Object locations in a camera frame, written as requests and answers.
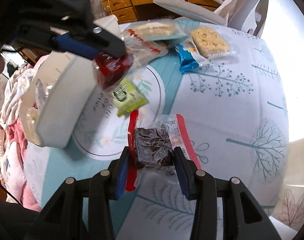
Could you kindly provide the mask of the rice crisp snack packet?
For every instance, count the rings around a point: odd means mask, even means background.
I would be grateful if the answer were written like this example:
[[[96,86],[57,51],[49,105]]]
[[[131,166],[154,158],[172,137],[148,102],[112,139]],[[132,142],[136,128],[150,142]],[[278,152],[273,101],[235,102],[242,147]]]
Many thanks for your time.
[[[213,28],[199,27],[191,32],[188,52],[205,59],[236,54],[233,47]]]

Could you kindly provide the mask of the dark chocolate brownie packet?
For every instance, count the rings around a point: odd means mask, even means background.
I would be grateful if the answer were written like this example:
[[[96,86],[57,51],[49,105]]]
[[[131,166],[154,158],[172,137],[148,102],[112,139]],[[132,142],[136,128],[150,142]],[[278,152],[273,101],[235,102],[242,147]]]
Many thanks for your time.
[[[125,189],[134,191],[144,168],[173,166],[173,150],[180,147],[186,159],[201,168],[194,151],[185,119],[180,114],[160,115],[150,120],[142,112],[130,113],[128,125],[129,169]]]

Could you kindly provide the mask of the white paper bag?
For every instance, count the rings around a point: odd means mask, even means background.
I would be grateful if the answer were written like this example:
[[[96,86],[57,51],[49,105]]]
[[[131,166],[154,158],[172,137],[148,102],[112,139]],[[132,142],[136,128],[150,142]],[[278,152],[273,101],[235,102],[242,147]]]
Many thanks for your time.
[[[222,18],[228,19],[233,13],[237,0],[225,0],[223,3],[214,11],[215,14]]]

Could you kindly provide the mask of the white plastic storage bin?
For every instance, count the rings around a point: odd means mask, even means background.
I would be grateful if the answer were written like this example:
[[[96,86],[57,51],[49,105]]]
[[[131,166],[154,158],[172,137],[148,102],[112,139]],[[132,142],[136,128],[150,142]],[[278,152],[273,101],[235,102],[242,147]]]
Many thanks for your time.
[[[93,60],[69,52],[48,56],[22,98],[19,117],[28,141],[64,148],[97,78]]]

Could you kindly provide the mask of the pink blanket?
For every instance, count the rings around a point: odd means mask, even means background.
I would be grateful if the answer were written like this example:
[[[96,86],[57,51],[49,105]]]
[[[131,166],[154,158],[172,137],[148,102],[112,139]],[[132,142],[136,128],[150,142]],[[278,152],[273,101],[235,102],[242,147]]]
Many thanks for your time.
[[[40,204],[24,175],[27,139],[19,108],[32,79],[48,57],[42,56],[35,66],[28,64],[14,72],[6,84],[0,112],[0,182],[7,191],[6,201],[37,212],[41,211]]]

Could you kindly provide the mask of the red candy packet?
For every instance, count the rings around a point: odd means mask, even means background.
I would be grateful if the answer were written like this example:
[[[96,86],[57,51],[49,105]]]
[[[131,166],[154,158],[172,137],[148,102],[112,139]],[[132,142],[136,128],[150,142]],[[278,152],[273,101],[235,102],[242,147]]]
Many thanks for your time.
[[[126,76],[133,62],[134,57],[131,54],[116,58],[99,53],[93,61],[99,87],[103,91],[113,90]]]

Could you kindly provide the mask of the Fuji snow bread packet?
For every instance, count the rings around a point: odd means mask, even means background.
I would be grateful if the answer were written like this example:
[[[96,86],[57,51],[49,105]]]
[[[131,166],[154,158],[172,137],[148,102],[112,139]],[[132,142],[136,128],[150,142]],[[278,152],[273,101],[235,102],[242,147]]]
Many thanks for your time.
[[[183,25],[176,20],[166,18],[133,23],[125,29],[124,33],[147,42],[167,44],[176,44],[188,37]]]

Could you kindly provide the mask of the wooden desk with drawers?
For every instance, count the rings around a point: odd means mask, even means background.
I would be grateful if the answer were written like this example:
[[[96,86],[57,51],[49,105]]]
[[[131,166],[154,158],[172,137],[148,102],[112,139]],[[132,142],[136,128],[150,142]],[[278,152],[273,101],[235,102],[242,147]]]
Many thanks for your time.
[[[157,18],[178,18],[186,16],[205,20],[201,14],[208,14],[210,22],[224,24],[222,17],[213,14],[225,0],[103,0],[109,15],[115,15],[120,24],[141,22]]]

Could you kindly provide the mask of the green pineapple cake packet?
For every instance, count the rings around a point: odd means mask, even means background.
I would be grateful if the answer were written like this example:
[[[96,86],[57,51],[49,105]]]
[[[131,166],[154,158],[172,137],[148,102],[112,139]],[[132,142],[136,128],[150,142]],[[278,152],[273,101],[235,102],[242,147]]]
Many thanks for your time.
[[[147,98],[128,79],[123,79],[112,92],[112,104],[117,108],[118,117],[127,115],[147,103]]]

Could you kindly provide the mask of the large clear bread packet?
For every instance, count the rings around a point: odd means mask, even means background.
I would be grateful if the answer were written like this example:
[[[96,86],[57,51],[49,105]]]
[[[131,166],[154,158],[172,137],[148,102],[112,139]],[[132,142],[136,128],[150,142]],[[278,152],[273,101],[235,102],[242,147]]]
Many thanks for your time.
[[[134,57],[134,63],[147,65],[150,61],[165,56],[169,51],[162,43],[146,41],[128,28],[122,33],[122,40],[127,52]]]

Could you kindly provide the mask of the blue foil candy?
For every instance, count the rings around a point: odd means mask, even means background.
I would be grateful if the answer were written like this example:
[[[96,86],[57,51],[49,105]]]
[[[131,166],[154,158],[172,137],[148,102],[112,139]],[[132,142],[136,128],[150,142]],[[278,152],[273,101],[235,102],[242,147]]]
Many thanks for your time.
[[[189,73],[199,68],[199,64],[192,57],[191,53],[184,50],[181,44],[176,44],[174,50],[180,61],[179,72],[181,74]]]

